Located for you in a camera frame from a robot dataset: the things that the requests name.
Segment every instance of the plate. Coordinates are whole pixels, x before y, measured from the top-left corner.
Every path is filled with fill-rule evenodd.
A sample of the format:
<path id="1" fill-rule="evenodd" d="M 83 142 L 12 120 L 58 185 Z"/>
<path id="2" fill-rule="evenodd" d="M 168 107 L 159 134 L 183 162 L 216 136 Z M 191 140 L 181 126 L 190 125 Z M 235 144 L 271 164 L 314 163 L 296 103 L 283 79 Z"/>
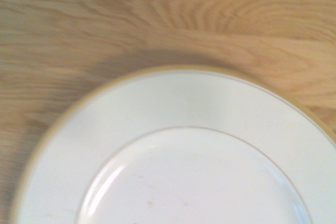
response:
<path id="1" fill-rule="evenodd" d="M 48 131 L 12 223 L 334 223 L 335 139 L 306 108 L 242 74 L 140 71 Z"/>

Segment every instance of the wood grain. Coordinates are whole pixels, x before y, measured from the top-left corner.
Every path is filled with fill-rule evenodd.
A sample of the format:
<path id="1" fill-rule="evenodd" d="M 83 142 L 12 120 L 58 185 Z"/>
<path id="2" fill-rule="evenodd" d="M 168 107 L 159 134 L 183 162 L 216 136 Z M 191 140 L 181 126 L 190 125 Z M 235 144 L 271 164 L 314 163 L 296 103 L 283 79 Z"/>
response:
<path id="1" fill-rule="evenodd" d="M 336 132 L 335 42 L 336 0 L 0 0 L 0 221 L 60 114 L 145 67 L 247 73 Z"/>

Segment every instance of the white plate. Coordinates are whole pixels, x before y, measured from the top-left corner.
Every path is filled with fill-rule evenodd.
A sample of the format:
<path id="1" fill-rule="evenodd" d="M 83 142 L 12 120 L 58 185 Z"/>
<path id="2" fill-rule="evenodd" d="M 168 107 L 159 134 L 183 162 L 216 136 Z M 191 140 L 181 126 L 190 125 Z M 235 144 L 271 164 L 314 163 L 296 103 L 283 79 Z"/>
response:
<path id="1" fill-rule="evenodd" d="M 104 86 L 47 133 L 12 223 L 335 223 L 334 135 L 247 79 L 178 66 Z"/>

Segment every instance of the stain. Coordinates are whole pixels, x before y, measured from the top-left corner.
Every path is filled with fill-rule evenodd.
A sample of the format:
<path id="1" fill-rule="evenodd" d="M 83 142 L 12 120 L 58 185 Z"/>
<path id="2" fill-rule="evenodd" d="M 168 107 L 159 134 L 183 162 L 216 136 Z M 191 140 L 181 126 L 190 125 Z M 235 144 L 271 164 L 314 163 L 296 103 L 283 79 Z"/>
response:
<path id="1" fill-rule="evenodd" d="M 155 206 L 155 203 L 152 202 L 152 201 L 147 201 L 147 205 L 148 205 L 149 207 L 154 207 L 154 206 Z"/>
<path id="2" fill-rule="evenodd" d="M 138 177 L 138 178 L 144 178 L 143 176 L 138 175 L 138 174 L 135 174 L 135 173 L 132 173 L 132 176 L 134 176 L 134 177 Z"/>
<path id="3" fill-rule="evenodd" d="M 65 208 L 65 209 L 63 209 L 65 212 L 70 212 L 70 213 L 72 213 L 72 214 L 75 214 L 76 213 L 76 211 L 75 210 L 73 210 L 73 209 L 69 209 L 69 208 Z"/>
<path id="4" fill-rule="evenodd" d="M 54 214 L 52 214 L 51 212 L 48 212 L 48 213 L 45 214 L 45 217 L 53 218 Z"/>

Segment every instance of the light wood table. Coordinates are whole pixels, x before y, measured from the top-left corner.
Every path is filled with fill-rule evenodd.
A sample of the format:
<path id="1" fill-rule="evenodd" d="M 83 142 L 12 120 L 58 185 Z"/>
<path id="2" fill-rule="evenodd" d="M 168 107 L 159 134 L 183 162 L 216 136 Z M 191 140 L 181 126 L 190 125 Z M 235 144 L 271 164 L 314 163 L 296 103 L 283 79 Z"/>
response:
<path id="1" fill-rule="evenodd" d="M 246 73 L 336 132 L 336 0 L 0 0 L 0 219 L 46 129 L 151 66 Z"/>

